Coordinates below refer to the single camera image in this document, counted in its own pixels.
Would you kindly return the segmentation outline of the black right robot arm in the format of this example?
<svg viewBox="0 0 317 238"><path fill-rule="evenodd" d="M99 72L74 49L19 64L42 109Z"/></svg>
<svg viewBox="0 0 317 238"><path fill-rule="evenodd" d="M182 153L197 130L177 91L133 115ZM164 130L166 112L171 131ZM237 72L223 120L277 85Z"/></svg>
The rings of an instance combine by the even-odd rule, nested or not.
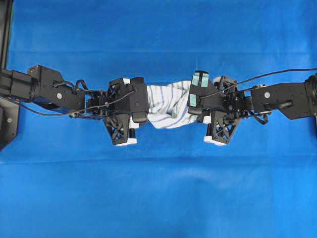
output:
<svg viewBox="0 0 317 238"><path fill-rule="evenodd" d="M317 115L317 76L302 83L256 85L239 90L236 80L221 76L213 82L205 71L196 71L190 84L188 112L207 124L204 141L227 145L240 120L254 118L267 124L268 115L279 110L288 119Z"/></svg>

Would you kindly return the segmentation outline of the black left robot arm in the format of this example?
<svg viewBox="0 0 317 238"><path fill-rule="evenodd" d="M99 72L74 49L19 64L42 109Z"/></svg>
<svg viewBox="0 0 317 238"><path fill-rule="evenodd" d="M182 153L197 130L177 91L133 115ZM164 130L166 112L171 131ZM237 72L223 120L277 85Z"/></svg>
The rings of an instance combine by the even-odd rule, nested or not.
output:
<svg viewBox="0 0 317 238"><path fill-rule="evenodd" d="M104 90L88 89L84 80L75 84L58 71L36 65L27 73L0 71L0 147L17 136L21 107L33 103L49 117L103 121L115 146L136 144L135 129L146 121L146 86L142 78L119 78Z"/></svg>

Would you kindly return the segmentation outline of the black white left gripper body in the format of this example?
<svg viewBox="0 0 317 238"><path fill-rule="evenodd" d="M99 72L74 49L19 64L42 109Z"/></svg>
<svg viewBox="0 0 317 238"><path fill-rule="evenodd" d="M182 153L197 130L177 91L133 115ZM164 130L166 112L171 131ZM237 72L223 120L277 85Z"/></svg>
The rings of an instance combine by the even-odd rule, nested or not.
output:
<svg viewBox="0 0 317 238"><path fill-rule="evenodd" d="M114 146L137 144L128 99L132 92L131 80L119 78L109 83L108 90L92 93L86 101L87 114L91 119L101 119Z"/></svg>

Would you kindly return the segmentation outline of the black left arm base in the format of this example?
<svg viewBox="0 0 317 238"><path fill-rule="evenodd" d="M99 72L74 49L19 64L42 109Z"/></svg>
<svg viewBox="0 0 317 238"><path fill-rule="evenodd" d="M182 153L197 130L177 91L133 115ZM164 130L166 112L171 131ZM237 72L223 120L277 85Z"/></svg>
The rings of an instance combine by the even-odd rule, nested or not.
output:
<svg viewBox="0 0 317 238"><path fill-rule="evenodd" d="M4 149L17 136L19 105L4 98L10 93L12 72L6 69L13 1L0 2L0 148Z"/></svg>

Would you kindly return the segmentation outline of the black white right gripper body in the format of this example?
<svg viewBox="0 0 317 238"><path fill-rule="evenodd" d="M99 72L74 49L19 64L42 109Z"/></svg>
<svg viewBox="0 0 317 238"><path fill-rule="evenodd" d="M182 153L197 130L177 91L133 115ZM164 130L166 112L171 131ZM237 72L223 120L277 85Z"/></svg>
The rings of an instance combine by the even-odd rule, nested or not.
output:
<svg viewBox="0 0 317 238"><path fill-rule="evenodd" d="M236 80L227 76L217 77L213 88L221 92L201 100L203 111L197 121L208 125L204 142L217 146L229 144L241 119L253 109L251 97L239 91L235 83Z"/></svg>

